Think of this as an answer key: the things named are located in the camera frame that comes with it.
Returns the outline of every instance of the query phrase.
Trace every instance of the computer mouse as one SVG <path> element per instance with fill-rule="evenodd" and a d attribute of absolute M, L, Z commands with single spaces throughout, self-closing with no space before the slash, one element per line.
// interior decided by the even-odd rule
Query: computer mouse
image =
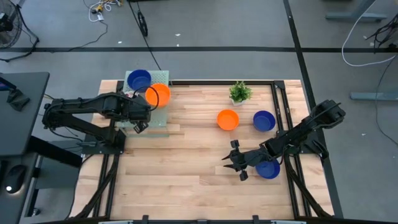
<path fill-rule="evenodd" d="M 4 178 L 4 187 L 9 194 L 13 194 L 21 189 L 24 183 L 26 166 L 16 165 L 10 169 Z"/>

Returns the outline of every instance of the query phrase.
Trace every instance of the blue bowl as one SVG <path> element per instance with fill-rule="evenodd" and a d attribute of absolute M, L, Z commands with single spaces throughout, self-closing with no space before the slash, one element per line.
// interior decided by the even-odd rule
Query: blue bowl
<path fill-rule="evenodd" d="M 147 70 L 135 70 L 127 77 L 127 84 L 133 90 L 143 93 L 150 86 L 150 73 Z"/>
<path fill-rule="evenodd" d="M 258 111 L 253 116 L 253 125 L 258 131 L 269 131 L 275 127 L 275 117 L 268 111 Z"/>
<path fill-rule="evenodd" d="M 280 165 L 279 162 L 274 159 L 270 162 L 262 162 L 256 165 L 257 173 L 265 179 L 273 179 L 279 175 Z"/>

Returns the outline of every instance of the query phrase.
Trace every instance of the electric fan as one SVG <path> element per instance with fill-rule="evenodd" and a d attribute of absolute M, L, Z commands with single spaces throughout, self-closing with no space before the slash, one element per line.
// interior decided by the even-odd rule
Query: electric fan
<path fill-rule="evenodd" d="M 26 54 L 9 59 L 0 58 L 0 60 L 5 62 L 30 55 L 39 42 L 39 38 L 26 26 L 22 17 L 20 8 L 23 2 L 24 0 L 21 0 L 19 4 L 15 5 L 10 0 L 0 0 L 0 52 L 3 49 L 12 47 L 18 41 L 21 31 L 24 31 L 22 30 L 22 25 L 27 31 L 24 32 L 27 35 L 31 34 L 36 40 L 34 43 L 32 42 L 33 46 Z"/>

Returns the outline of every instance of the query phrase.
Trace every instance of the floor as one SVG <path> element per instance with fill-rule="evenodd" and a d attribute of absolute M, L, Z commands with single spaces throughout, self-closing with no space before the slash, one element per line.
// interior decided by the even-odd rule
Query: floor
<path fill-rule="evenodd" d="M 96 2 L 86 0 L 87 4 Z M 353 10 L 360 1 L 290 0 L 302 47 L 341 47 L 352 22 L 326 21 L 327 11 Z M 140 3 L 148 26 L 152 47 L 258 46 L 294 47 L 282 1 L 272 0 L 168 0 Z M 397 12 L 393 0 L 377 1 L 370 12 L 390 18 Z M 95 40 L 104 25 L 88 21 L 81 0 L 29 0 L 22 8 L 27 25 L 39 37 L 38 47 L 75 47 Z M 145 47 L 128 8 L 113 7 L 104 13 L 108 33 L 90 47 Z M 386 22 L 358 24 L 347 47 L 370 47 L 363 36 L 372 34 Z M 28 47 L 25 34 L 14 47 Z M 18 53 L 0 53 L 10 57 Z M 247 78 L 302 79 L 294 52 L 155 52 L 157 61 L 171 78 Z M 345 218 L 398 222 L 396 170 L 398 148 L 384 137 L 375 123 L 371 101 L 352 101 L 351 91 L 374 91 L 386 64 L 349 67 L 339 53 L 304 53 L 308 75 L 317 102 L 333 99 L 342 102 L 345 121 L 325 131 L 331 165 Z M 351 63 L 383 60 L 391 54 L 346 54 Z M 100 80 L 122 79 L 126 70 L 156 70 L 148 52 L 69 52 L 33 53 L 11 63 L 0 63 L 3 73 L 50 72 L 47 93 L 54 97 L 92 97 Z M 393 62 L 381 85 L 391 91 L 398 82 Z M 398 107 L 394 102 L 379 102 L 379 122 L 397 139 Z M 57 130 L 68 135 L 65 130 Z M 45 140 L 61 140 L 42 129 L 40 119 L 34 134 Z M 35 222 L 64 218 L 72 203 L 73 189 L 43 191 L 37 206 L 42 214 Z M 55 198 L 60 203 L 54 205 Z M 32 223 L 32 219 L 22 223 Z"/>

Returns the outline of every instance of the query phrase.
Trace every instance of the bowl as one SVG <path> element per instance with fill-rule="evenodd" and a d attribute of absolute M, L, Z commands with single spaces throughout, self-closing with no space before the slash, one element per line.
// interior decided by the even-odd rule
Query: bowl
<path fill-rule="evenodd" d="M 164 85 L 162 83 L 153 84 L 151 87 L 154 88 L 156 90 L 157 94 L 159 95 L 158 107 L 161 108 L 161 107 L 166 106 L 169 103 L 170 97 L 171 97 L 170 88 L 167 85 Z M 156 106 L 157 96 L 153 89 L 151 89 L 151 88 L 147 89 L 147 91 L 145 93 L 145 98 L 146 98 L 148 104 L 150 104 L 152 106 Z"/>
<path fill-rule="evenodd" d="M 273 161 L 265 161 L 256 165 L 256 171 L 265 179 L 273 179 L 279 175 L 280 165 L 276 159 Z"/>
<path fill-rule="evenodd" d="M 150 86 L 150 73 L 147 70 L 135 70 L 127 77 L 127 84 L 132 90 L 143 93 Z"/>
<path fill-rule="evenodd" d="M 268 111 L 258 111 L 253 116 L 253 125 L 258 131 L 269 131 L 275 127 L 275 117 Z"/>
<path fill-rule="evenodd" d="M 222 110 L 218 113 L 217 124 L 225 131 L 232 131 L 239 125 L 239 116 L 233 110 Z"/>

